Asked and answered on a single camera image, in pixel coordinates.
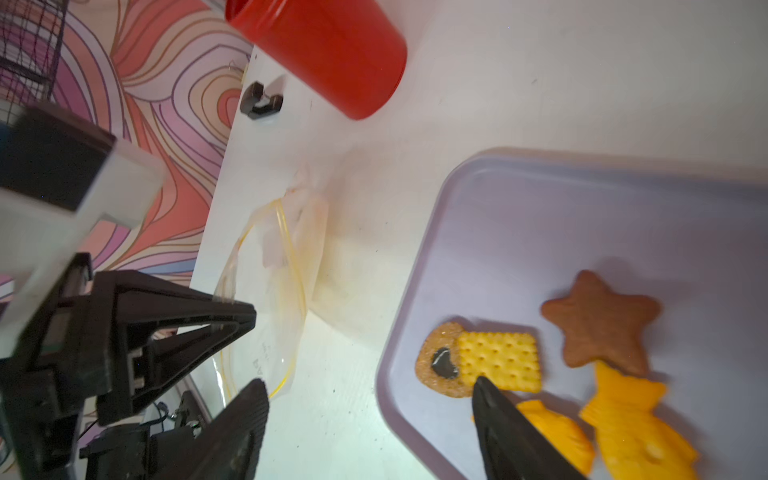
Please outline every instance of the chocolate chip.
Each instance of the chocolate chip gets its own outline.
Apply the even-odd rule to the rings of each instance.
[[[432,356],[432,370],[444,379],[458,376],[458,369],[451,363],[451,350],[448,347],[442,347]]]

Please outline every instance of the black mechanical part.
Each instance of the black mechanical part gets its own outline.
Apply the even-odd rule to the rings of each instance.
[[[488,480],[587,480],[484,376],[472,411]]]
[[[264,382],[252,380],[152,480],[251,480],[256,474],[269,411]]]
[[[240,102],[240,113],[248,115],[248,118],[256,120],[274,115],[283,108],[283,96],[264,94],[264,85],[255,81],[243,93]]]
[[[80,449],[80,458],[88,459],[85,480],[148,480],[194,441],[191,427],[150,435],[151,426],[110,427]]]
[[[112,388],[96,400],[99,425],[138,414],[204,360],[250,331],[249,303],[214,302],[197,292],[131,270],[96,275],[90,314],[112,316]],[[161,329],[205,325],[160,340]]]
[[[0,187],[74,212],[115,137],[50,102],[28,108],[3,146]]]
[[[135,415],[194,367],[251,330],[245,303],[130,270],[101,272],[78,253],[0,361],[0,421],[23,478],[74,479],[84,401],[99,423]],[[203,328],[154,340],[176,326]]]
[[[203,409],[189,390],[181,394],[181,403],[179,403],[179,408],[174,413],[174,428],[178,429],[184,425],[192,427],[204,427],[207,425]]]

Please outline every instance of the orange fish cracker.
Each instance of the orange fish cracker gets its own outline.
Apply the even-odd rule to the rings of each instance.
[[[594,461],[594,449],[576,422],[565,415],[547,410],[541,400],[529,400],[516,406],[571,465],[582,475],[589,475]]]
[[[695,480],[698,453],[652,413],[667,387],[623,376],[603,362],[595,373],[598,392],[580,417],[595,427],[614,480]]]

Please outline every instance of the star-shaped cookie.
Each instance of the star-shaped cookie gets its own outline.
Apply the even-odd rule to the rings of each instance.
[[[582,270],[568,296],[544,302],[541,314],[563,331],[563,360],[571,368],[603,359],[631,375],[648,374],[641,334],[661,314],[655,299],[615,293],[595,272]]]

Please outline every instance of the plastic bag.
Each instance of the plastic bag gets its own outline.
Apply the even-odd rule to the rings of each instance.
[[[224,405],[254,378],[273,398],[296,365],[307,303],[326,236],[328,202],[299,171],[283,198],[255,210],[227,260],[215,295],[256,307],[256,326],[218,354],[214,366]]]

